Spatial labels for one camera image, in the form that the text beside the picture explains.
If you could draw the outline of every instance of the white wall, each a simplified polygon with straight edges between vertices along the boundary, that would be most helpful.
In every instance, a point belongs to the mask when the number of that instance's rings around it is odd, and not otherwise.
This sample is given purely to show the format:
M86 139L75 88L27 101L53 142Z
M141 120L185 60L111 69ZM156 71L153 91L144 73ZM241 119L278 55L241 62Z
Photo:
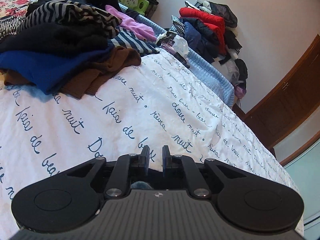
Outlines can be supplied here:
M185 0L158 0L152 20L166 28ZM210 0L238 17L240 57L246 62L244 112L256 105L293 67L320 33L320 0Z

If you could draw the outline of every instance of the wooden door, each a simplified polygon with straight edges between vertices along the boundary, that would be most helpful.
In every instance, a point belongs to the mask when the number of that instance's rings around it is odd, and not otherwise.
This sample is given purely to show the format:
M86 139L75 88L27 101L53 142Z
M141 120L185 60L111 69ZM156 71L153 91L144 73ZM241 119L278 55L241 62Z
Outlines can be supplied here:
M320 105L320 37L244 118L266 148L296 129Z

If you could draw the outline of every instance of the bed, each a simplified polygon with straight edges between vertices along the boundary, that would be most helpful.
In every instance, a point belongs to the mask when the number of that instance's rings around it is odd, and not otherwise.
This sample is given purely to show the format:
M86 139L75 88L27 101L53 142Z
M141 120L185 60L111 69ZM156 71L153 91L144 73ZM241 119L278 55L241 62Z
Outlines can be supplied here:
M0 17L23 14L29 1L0 1ZM164 32L142 16L138 21L156 34ZM81 100L62 93L45 95L32 86L0 88L0 239L18 230L10 204L23 187L95 157L114 161L140 153L144 145L150 147L149 167L155 170L162 170L161 149L168 145L170 152L196 162L215 158L298 191L228 107L224 98L232 97L225 78L212 67L205 69L193 51L187 69L159 50ZM302 221L297 230L303 234Z

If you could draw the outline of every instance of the clothes heap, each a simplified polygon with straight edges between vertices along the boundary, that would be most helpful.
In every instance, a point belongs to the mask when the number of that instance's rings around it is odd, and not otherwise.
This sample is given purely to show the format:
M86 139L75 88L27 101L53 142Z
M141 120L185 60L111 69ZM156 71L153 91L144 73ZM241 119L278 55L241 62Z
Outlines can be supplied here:
M141 57L159 53L151 27L118 0L38 0L2 25L0 69L5 85L36 85L46 95L80 99Z
M235 95L243 98L248 71L244 61L238 59L242 46L234 34L237 17L225 4L209 1L197 3L197 7L188 1L185 4L179 10L180 18L172 15L169 30L183 37L191 49L219 70L235 87Z

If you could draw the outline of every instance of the circular pad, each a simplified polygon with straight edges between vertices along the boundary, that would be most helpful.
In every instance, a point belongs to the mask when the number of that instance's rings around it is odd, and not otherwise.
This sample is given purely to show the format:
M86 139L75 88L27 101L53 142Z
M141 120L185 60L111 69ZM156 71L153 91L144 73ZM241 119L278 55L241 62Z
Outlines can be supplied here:
M35 205L45 211L57 211L71 203L70 193L60 189L49 189L38 194Z
M53 176L20 190L11 210L20 227L59 233L88 222L99 208L89 182L71 176Z
M218 195L217 206L234 225L266 233L294 228L304 209L293 189L259 177L230 180Z

